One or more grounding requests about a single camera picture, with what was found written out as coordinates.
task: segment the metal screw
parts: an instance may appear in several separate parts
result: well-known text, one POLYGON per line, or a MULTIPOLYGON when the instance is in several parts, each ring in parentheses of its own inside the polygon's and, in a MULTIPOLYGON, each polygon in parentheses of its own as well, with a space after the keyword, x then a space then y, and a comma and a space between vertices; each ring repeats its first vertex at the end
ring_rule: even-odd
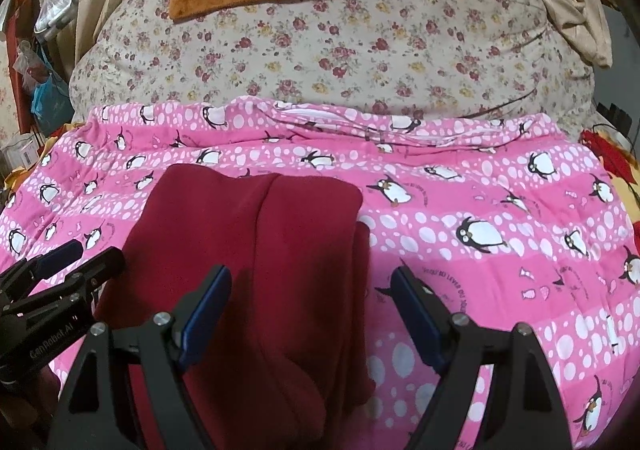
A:
POLYGON ((529 336, 533 332, 531 325, 526 324, 525 322, 520 322, 517 326, 517 330, 522 336, 529 336))
POLYGON ((171 320, 171 315, 166 312, 156 313, 154 315, 154 324, 156 325, 167 325, 171 320))
POLYGON ((89 332, 94 336, 100 336, 106 330, 107 330, 107 326, 103 322, 97 322, 91 326, 91 329, 89 329, 89 332))
POLYGON ((464 313, 455 313, 451 319, 453 323, 458 327, 464 327, 465 325, 469 325, 469 317, 464 313))

